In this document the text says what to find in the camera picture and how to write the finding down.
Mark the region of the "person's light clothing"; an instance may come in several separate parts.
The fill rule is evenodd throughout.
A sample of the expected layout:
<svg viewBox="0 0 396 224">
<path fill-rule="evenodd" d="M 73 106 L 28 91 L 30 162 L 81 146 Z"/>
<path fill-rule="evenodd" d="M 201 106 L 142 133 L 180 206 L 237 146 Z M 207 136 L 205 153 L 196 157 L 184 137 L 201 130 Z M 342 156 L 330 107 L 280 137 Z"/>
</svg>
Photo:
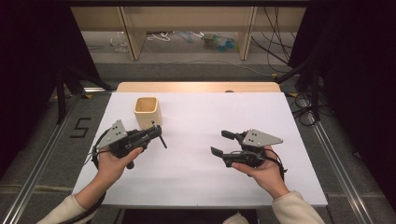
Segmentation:
<svg viewBox="0 0 396 224">
<path fill-rule="evenodd" d="M 240 213 L 236 213 L 235 215 L 225 219 L 222 222 L 222 224 L 249 224 L 249 223 L 244 216 L 242 216 Z"/>
</svg>

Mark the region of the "wooden pen holder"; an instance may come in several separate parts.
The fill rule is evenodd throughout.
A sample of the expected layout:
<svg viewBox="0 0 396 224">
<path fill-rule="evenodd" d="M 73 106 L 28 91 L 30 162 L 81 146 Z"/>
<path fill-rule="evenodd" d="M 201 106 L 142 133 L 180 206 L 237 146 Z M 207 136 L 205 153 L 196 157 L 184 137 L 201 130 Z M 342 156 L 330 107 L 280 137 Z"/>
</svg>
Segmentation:
<svg viewBox="0 0 396 224">
<path fill-rule="evenodd" d="M 156 97 L 139 97 L 135 101 L 134 115 L 141 129 L 148 129 L 152 122 L 162 124 L 162 112 Z"/>
</svg>

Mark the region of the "clear plastic bottle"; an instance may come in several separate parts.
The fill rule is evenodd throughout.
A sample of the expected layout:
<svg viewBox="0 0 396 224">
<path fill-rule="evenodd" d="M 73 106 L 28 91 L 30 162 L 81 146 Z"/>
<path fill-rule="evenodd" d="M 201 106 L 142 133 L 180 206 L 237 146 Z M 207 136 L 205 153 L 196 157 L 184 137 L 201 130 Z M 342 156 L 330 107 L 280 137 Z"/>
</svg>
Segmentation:
<svg viewBox="0 0 396 224">
<path fill-rule="evenodd" d="M 128 44 L 124 37 L 124 32 L 116 32 L 109 40 L 109 44 L 116 52 L 128 52 Z"/>
</svg>

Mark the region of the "wooden table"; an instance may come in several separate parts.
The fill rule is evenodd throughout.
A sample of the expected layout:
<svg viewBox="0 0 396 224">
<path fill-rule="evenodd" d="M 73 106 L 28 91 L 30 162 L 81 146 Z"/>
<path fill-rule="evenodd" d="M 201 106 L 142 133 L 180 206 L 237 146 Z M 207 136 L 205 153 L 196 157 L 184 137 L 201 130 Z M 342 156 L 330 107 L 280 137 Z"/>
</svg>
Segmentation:
<svg viewBox="0 0 396 224">
<path fill-rule="evenodd" d="M 121 82 L 117 92 L 280 92 L 275 82 Z"/>
</svg>

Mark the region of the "colourful plastic bag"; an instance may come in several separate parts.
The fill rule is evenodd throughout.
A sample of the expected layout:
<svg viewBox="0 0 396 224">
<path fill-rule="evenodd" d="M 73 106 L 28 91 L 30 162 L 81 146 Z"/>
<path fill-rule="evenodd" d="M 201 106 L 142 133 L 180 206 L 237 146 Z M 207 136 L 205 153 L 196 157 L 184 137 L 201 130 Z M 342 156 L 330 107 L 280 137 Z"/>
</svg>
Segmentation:
<svg viewBox="0 0 396 224">
<path fill-rule="evenodd" d="M 229 50 L 238 51 L 239 48 L 236 42 L 229 37 L 224 37 L 215 34 L 204 34 L 202 37 L 204 47 L 207 49 L 215 49 L 219 52 L 226 52 Z"/>
</svg>

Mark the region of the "wooden shelf unit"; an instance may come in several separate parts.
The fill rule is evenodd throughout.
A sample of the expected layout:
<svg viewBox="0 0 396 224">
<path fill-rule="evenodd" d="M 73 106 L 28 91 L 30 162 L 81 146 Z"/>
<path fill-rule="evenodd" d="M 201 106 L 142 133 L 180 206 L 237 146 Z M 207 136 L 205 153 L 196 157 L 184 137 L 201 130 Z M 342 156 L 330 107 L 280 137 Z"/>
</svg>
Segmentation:
<svg viewBox="0 0 396 224">
<path fill-rule="evenodd" d="M 72 7 L 82 31 L 126 34 L 132 60 L 137 60 L 148 32 L 234 32 L 241 60 L 248 58 L 253 32 L 282 32 L 300 28 L 304 7 Z"/>
</svg>

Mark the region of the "black frame beam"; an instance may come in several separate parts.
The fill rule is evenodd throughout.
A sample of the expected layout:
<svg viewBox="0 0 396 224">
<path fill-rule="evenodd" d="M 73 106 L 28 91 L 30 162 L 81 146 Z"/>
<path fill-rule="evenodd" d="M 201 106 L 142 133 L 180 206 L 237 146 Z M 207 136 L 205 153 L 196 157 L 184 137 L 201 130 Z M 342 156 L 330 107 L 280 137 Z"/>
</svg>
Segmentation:
<svg viewBox="0 0 396 224">
<path fill-rule="evenodd" d="M 72 7 L 306 7 L 311 0 L 62 0 Z"/>
</svg>

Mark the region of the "person's right hand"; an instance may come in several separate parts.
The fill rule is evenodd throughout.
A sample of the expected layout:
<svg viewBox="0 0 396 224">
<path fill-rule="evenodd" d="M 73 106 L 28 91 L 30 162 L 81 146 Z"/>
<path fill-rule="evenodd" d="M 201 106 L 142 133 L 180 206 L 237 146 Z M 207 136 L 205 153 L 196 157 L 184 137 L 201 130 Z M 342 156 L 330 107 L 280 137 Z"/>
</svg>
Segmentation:
<svg viewBox="0 0 396 224">
<path fill-rule="evenodd" d="M 254 178 L 257 184 L 267 191 L 273 199 L 280 198 L 290 191 L 281 177 L 279 166 L 274 161 L 266 160 L 257 168 L 252 168 L 243 163 L 234 162 L 232 167 Z"/>
</svg>

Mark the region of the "metal floor rail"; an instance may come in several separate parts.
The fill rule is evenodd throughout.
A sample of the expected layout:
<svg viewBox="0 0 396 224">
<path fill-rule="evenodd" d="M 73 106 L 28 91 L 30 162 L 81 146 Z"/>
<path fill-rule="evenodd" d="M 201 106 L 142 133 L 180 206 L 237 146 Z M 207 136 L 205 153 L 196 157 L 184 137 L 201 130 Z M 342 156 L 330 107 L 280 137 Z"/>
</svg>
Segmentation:
<svg viewBox="0 0 396 224">
<path fill-rule="evenodd" d="M 337 177 L 337 180 L 358 222 L 360 224 L 374 224 L 374 221 L 369 214 L 368 208 L 363 198 L 360 196 L 356 186 L 349 177 L 345 166 L 342 164 L 339 156 L 337 155 L 337 152 L 334 149 L 332 142 L 325 132 L 322 124 L 320 123 L 319 118 L 314 116 L 313 102 L 304 95 L 302 97 L 297 97 L 297 100 L 300 101 L 298 105 L 300 105 L 304 112 L 308 114 L 310 125 L 318 137 L 324 153 L 326 154 L 332 170 Z"/>
<path fill-rule="evenodd" d="M 29 200 L 31 199 L 35 191 L 35 187 L 39 179 L 41 178 L 44 170 L 46 169 L 47 164 L 49 163 L 50 158 L 61 139 L 68 120 L 72 112 L 74 111 L 77 103 L 79 102 L 79 99 L 80 97 L 76 95 L 70 98 L 69 103 L 66 106 L 66 112 L 64 117 L 56 123 L 56 126 L 49 138 L 49 141 L 43 148 L 40 156 L 35 163 L 34 168 L 27 177 L 27 180 L 19 188 L 17 197 L 15 198 L 12 205 L 9 207 L 7 215 L 1 221 L 1 224 L 18 224 L 24 209 L 26 208 Z"/>
</svg>

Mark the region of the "person's left hand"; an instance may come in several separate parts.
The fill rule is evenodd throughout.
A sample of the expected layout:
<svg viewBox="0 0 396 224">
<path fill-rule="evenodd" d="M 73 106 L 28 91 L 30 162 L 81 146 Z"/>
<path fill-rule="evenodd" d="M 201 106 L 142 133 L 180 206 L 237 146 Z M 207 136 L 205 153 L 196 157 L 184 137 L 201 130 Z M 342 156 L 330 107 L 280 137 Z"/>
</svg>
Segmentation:
<svg viewBox="0 0 396 224">
<path fill-rule="evenodd" d="M 98 157 L 99 169 L 93 179 L 96 187 L 109 189 L 123 174 L 126 166 L 143 151 L 142 147 L 133 149 L 122 158 L 114 156 L 108 149 L 101 149 Z"/>
</svg>

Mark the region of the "white table cover sheet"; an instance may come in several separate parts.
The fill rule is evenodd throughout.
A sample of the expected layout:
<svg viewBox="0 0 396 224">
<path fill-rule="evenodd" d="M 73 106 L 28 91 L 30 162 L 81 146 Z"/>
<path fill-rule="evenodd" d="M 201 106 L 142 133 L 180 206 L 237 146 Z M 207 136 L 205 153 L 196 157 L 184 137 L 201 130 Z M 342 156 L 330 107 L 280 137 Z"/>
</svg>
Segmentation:
<svg viewBox="0 0 396 224">
<path fill-rule="evenodd" d="M 163 140 L 152 140 L 106 194 L 104 204 L 128 208 L 256 208 L 271 196 L 253 178 L 225 166 L 211 153 L 240 148 L 221 136 L 256 129 L 279 137 L 273 147 L 285 182 L 313 206 L 327 200 L 285 95 L 281 92 L 158 92 Z"/>
</svg>

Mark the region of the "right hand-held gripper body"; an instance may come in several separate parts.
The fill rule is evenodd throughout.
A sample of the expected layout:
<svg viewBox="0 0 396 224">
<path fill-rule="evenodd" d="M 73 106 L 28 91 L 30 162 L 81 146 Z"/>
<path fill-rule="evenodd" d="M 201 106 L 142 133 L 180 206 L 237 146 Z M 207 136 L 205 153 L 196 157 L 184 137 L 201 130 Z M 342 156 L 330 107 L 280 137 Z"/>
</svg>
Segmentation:
<svg viewBox="0 0 396 224">
<path fill-rule="evenodd" d="M 268 133 L 250 129 L 237 135 L 242 148 L 245 164 L 251 167 L 261 166 L 267 159 L 266 146 L 281 144 L 283 140 Z"/>
</svg>

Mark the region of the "black curtain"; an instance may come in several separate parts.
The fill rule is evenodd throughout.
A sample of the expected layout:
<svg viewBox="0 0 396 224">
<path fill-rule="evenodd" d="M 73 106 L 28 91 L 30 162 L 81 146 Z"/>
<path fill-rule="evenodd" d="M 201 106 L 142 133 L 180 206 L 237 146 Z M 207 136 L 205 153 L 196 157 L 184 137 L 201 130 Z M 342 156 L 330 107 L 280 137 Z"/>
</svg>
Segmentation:
<svg viewBox="0 0 396 224">
<path fill-rule="evenodd" d="M 310 0 L 290 66 L 301 63 L 326 23 L 319 75 L 332 110 L 376 183 L 396 208 L 396 0 Z"/>
<path fill-rule="evenodd" d="M 60 71 L 100 78 L 71 7 L 0 0 L 0 178 L 31 136 Z"/>
</svg>

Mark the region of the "black pen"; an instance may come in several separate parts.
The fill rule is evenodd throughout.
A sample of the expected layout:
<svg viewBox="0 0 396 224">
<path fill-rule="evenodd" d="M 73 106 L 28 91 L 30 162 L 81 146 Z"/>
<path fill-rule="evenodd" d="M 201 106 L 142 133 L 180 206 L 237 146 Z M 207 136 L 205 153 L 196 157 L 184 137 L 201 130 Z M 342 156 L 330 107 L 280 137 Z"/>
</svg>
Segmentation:
<svg viewBox="0 0 396 224">
<path fill-rule="evenodd" d="M 151 122 L 151 124 L 152 124 L 152 126 L 154 128 L 153 136 L 154 137 L 159 137 L 161 142 L 162 142 L 162 144 L 163 144 L 163 147 L 167 148 L 167 145 L 166 145 L 166 143 L 165 143 L 165 141 L 163 140 L 163 137 L 162 137 L 162 133 L 163 133 L 162 127 L 160 125 L 158 125 L 154 120 Z"/>
</svg>

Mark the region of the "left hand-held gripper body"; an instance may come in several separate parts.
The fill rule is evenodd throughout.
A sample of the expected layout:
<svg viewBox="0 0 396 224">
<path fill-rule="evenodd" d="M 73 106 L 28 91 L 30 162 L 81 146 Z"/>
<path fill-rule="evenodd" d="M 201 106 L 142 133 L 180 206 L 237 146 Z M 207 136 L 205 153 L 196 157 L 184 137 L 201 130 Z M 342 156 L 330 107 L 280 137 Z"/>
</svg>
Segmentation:
<svg viewBox="0 0 396 224">
<path fill-rule="evenodd" d="M 119 159 L 126 157 L 138 148 L 134 143 L 133 136 L 128 133 L 120 119 L 116 120 L 108 129 L 104 138 L 104 146 L 108 147 L 111 154 Z"/>
</svg>

